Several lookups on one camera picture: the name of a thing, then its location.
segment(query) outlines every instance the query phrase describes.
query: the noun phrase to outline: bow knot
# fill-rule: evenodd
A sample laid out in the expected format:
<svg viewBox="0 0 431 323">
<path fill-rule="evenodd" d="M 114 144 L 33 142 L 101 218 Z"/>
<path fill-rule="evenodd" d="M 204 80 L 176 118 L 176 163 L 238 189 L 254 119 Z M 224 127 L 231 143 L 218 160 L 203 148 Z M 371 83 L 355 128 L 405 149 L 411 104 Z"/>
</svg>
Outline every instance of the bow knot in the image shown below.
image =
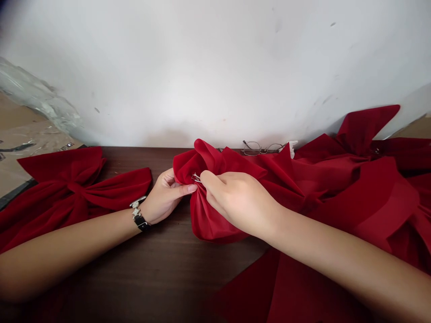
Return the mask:
<svg viewBox="0 0 431 323">
<path fill-rule="evenodd" d="M 85 191 L 85 188 L 75 182 L 67 183 L 67 189 L 71 190 L 73 193 L 76 194 L 83 193 Z"/>
</svg>

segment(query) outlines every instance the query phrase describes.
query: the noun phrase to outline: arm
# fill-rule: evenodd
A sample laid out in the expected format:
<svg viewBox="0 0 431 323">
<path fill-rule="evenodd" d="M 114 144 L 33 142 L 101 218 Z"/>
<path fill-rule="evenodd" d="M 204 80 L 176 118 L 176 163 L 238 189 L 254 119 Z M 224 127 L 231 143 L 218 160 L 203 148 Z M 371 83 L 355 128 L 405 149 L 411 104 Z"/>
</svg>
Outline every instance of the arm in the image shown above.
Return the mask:
<svg viewBox="0 0 431 323">
<path fill-rule="evenodd" d="M 233 225 L 310 266 L 395 322 L 431 322 L 431 278 L 383 250 L 279 205 L 244 173 L 200 176 Z"/>
<path fill-rule="evenodd" d="M 146 221 L 156 224 L 168 217 L 181 197 L 196 185 L 181 186 L 173 170 L 161 174 L 140 205 Z M 106 251 L 141 231 L 132 209 L 107 214 L 34 238 L 0 255 L 0 299 L 22 302 L 57 284 Z"/>
</svg>

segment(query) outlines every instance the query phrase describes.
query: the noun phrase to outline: fingernail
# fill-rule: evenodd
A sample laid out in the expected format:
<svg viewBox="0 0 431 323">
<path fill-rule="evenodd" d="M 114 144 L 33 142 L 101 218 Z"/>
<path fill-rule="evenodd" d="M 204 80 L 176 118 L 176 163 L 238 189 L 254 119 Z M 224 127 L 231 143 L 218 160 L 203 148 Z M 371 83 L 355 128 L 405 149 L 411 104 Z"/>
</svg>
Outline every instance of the fingernail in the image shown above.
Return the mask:
<svg viewBox="0 0 431 323">
<path fill-rule="evenodd" d="M 196 184 L 192 184 L 192 185 L 189 185 L 189 187 L 187 188 L 187 191 L 189 191 L 189 193 L 193 193 L 197 189 L 198 189 L 198 186 Z"/>
</svg>

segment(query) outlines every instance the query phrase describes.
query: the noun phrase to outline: watch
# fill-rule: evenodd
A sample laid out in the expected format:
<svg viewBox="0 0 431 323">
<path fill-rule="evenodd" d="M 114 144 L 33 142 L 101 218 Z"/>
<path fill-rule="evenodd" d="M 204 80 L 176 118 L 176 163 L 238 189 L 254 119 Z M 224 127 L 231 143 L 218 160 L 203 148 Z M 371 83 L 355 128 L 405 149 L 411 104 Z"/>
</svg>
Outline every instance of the watch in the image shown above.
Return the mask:
<svg viewBox="0 0 431 323">
<path fill-rule="evenodd" d="M 141 231 L 148 231 L 151 229 L 151 223 L 146 222 L 144 217 L 141 214 L 141 210 L 138 209 L 139 204 L 141 204 L 147 198 L 146 195 L 138 198 L 136 201 L 130 203 L 130 207 L 134 208 L 133 210 L 133 220 Z"/>
</svg>

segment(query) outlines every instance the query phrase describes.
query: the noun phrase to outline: hand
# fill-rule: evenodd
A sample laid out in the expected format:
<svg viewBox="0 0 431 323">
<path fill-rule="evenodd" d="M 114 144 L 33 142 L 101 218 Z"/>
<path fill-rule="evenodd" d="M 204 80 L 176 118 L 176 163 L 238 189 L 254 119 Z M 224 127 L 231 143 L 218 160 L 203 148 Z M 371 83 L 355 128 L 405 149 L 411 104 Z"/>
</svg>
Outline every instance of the hand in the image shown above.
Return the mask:
<svg viewBox="0 0 431 323">
<path fill-rule="evenodd" d="M 274 215 L 286 210 L 248 174 L 216 176 L 205 170 L 200 178 L 207 189 L 208 203 L 238 229 L 261 239 L 270 234 Z"/>
<path fill-rule="evenodd" d="M 172 213 L 184 195 L 191 194 L 197 189 L 198 186 L 195 184 L 178 184 L 174 178 L 174 169 L 171 168 L 158 177 L 139 209 L 145 221 L 150 224 L 159 223 Z"/>
</svg>

